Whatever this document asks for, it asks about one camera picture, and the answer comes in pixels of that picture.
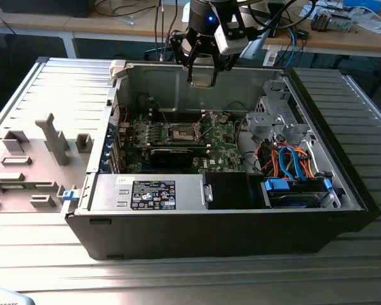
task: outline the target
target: wooden desk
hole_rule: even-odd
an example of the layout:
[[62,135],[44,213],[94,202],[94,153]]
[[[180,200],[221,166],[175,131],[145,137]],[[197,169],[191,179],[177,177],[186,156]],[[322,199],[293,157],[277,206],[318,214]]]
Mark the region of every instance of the wooden desk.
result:
[[[132,0],[125,0],[124,4],[131,4]],[[293,5],[290,11],[299,13],[299,6],[303,6],[307,1],[299,0]],[[150,6],[150,3],[140,3],[132,8],[121,11],[130,12],[140,8]],[[99,10],[104,13],[109,12],[106,4],[100,6]],[[183,6],[178,8],[177,21],[174,29],[183,30],[187,24],[181,22]],[[164,34],[168,31],[169,24],[174,16],[175,7],[165,6]],[[72,18],[65,16],[46,16],[30,14],[7,14],[0,9],[0,17],[17,33],[38,36],[56,36],[63,39],[68,57],[76,58],[77,50],[74,44],[75,38],[86,39],[108,39],[122,41],[154,41],[154,16],[155,10],[150,9],[134,14],[134,25],[129,25],[116,18],[101,16],[92,12],[89,18]],[[157,28],[158,41],[161,40],[161,12],[159,13],[159,23]],[[331,53],[341,55],[358,55],[381,57],[381,34],[375,34],[357,25],[350,33],[346,32],[316,32],[310,28],[310,21],[306,20],[299,27],[309,32],[309,39],[305,51],[313,53]],[[0,20],[0,32],[11,33]],[[290,43],[287,31],[279,31],[276,38],[268,38],[264,48],[268,50],[266,64],[271,64],[277,52],[285,48]]]

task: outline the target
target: gray plastic panel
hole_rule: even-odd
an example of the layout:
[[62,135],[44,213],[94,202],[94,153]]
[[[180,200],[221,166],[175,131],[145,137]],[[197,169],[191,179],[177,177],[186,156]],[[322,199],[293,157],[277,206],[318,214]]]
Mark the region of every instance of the gray plastic panel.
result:
[[[40,64],[25,85],[7,115],[0,124],[0,161],[11,156],[1,139],[8,130],[22,130],[29,139],[21,143],[21,156],[31,158],[30,165],[4,165],[0,162],[0,173],[21,172],[26,182],[55,181],[58,186],[70,189],[81,187],[86,175],[88,153],[79,154],[75,139],[80,133],[89,133],[96,139],[97,129],[103,116],[112,82],[109,76],[109,60],[66,60],[51,58]],[[54,127],[63,131],[68,141],[66,150],[69,162],[58,166],[54,155],[44,144],[45,136],[35,120],[47,113],[55,117]],[[34,208],[30,204],[32,195],[51,195],[55,208]],[[0,212],[57,212],[62,202],[56,197],[57,189],[9,189],[0,192]]]
[[[311,95],[315,104],[375,201],[381,203],[381,114],[338,71],[295,70],[308,91],[316,94]],[[330,89],[330,83],[338,89]]]

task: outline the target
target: blue latch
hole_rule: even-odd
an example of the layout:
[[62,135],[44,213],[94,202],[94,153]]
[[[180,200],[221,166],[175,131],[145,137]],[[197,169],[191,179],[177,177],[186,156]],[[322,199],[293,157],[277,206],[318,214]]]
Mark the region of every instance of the blue latch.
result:
[[289,191],[288,181],[284,179],[268,179],[264,183],[267,191]]
[[324,186],[326,186],[328,191],[331,191],[331,189],[333,189],[333,186],[332,186],[331,181],[329,179],[324,179],[323,184],[324,184]]
[[70,191],[64,191],[62,194],[63,200],[78,201],[79,200],[79,190],[71,189]]

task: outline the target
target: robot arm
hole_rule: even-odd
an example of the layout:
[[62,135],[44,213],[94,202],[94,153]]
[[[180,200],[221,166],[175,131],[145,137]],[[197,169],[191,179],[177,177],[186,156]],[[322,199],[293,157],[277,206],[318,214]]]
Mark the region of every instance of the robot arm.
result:
[[[188,68],[187,82],[192,82],[192,68],[197,58],[212,58],[214,71],[211,85],[214,86],[217,74],[220,71],[229,71],[233,68],[240,54],[247,47],[250,41],[265,39],[264,33],[270,29],[275,29],[282,13],[296,0],[291,0],[269,20],[267,24],[258,20],[252,12],[251,4],[259,4],[262,0],[190,0],[189,26],[185,32],[174,31],[170,41],[177,64]],[[298,22],[306,19],[315,7],[315,0],[312,1],[312,8]],[[245,13],[241,13],[240,6],[245,7]],[[253,19],[251,24],[246,16]]]

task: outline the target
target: power supply label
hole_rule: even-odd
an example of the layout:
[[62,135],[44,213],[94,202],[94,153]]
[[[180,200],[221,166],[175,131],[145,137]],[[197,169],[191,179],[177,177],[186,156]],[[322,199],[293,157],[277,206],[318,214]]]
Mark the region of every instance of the power supply label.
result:
[[175,181],[133,181],[133,210],[175,210]]

